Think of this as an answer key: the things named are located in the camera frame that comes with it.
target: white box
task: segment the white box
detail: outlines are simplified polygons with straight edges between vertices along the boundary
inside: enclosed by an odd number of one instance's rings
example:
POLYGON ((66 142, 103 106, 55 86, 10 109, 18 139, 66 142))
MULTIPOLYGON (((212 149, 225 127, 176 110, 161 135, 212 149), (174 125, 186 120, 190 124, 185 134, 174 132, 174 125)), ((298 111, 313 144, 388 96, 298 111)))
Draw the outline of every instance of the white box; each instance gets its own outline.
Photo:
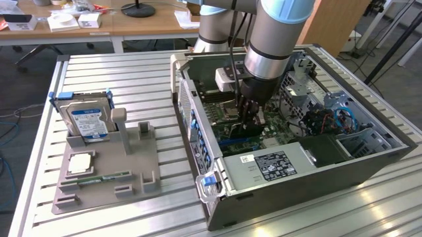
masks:
POLYGON ((359 44, 361 37, 363 37, 363 35, 353 30, 341 52, 351 52, 352 50, 355 50, 356 45, 359 44))
POLYGON ((33 31, 38 26, 38 18, 34 15, 13 15, 5 14, 11 31, 33 31))
POLYGON ((55 14, 47 18, 47 21, 53 32, 81 29, 78 21, 71 14, 55 14))
POLYGON ((78 19, 82 28, 99 28, 102 25, 102 17, 99 13, 82 14, 78 19))

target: hard drive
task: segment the hard drive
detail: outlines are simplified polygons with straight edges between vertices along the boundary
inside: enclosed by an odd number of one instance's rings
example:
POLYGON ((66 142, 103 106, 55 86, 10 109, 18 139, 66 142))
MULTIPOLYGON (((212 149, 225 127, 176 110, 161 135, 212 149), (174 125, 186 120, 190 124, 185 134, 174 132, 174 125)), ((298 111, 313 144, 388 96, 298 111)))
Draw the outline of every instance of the hard drive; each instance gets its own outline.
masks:
POLYGON ((82 136, 86 142, 109 140, 117 131, 111 121, 113 93, 62 92, 51 102, 61 113, 71 136, 82 136))

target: metal frame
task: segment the metal frame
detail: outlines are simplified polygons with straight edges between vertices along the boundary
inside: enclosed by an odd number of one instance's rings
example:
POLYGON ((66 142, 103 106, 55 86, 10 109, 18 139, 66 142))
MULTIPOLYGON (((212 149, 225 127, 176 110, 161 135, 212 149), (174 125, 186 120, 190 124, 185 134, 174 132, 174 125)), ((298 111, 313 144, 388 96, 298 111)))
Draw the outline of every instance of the metal frame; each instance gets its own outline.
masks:
MULTIPOLYGON (((412 140, 422 131, 322 48, 312 50, 412 140)), ((364 184, 274 212, 232 228, 208 231, 181 129, 170 95, 170 56, 180 51, 71 56, 58 62, 53 91, 99 91, 111 87, 118 107, 129 110, 129 126, 150 120, 158 127, 160 162, 168 193, 158 198, 61 216, 51 214, 57 168, 66 126, 53 107, 45 115, 30 159, 10 236, 375 236, 422 231, 422 146, 384 168, 364 184)), ((318 71, 321 83, 336 89, 318 71)))
POLYGON ((133 36, 114 36, 113 33, 95 33, 91 37, 73 37, 73 38, 27 38, 27 39, 0 39, 0 46, 11 45, 34 45, 34 44, 59 44, 59 43, 87 43, 87 42, 111 42, 116 53, 124 53, 125 40, 156 40, 156 39, 178 39, 178 38, 197 38, 198 33, 178 33, 178 34, 160 34, 160 35, 133 35, 133 36))

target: wooden desk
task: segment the wooden desk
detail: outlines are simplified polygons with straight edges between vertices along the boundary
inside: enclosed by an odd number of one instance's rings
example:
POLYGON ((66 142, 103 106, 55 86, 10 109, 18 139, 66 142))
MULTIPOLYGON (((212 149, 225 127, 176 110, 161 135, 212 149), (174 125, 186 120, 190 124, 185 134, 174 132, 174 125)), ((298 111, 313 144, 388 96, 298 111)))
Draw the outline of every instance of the wooden desk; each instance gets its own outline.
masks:
MULTIPOLYGON (((185 6, 176 0, 165 1, 185 6)), ((124 53, 122 42, 125 40, 194 38, 198 36, 198 29, 185 30, 180 27, 174 11, 184 11, 184 9, 176 6, 153 3, 152 5, 157 8, 156 15, 148 18, 133 18, 120 10, 125 4, 133 3, 133 0, 91 0, 91 2, 117 9, 116 12, 102 15, 101 28, 82 28, 53 33, 49 23, 39 22, 34 31, 11 31, 9 28, 0 31, 0 45, 111 41, 116 52, 124 53)), ((55 5, 37 6, 33 0, 21 0, 18 6, 26 14, 33 14, 37 17, 49 17, 50 10, 61 9, 55 5)))

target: blue hard drive label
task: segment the blue hard drive label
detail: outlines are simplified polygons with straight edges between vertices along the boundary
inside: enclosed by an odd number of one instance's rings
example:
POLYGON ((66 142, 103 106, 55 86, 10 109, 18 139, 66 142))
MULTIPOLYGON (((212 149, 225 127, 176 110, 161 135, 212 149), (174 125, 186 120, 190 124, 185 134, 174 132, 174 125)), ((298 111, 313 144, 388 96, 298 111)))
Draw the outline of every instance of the blue hard drive label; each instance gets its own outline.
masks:
POLYGON ((106 122, 101 120, 101 109, 73 111, 81 135, 89 139, 103 138, 109 134, 106 122))

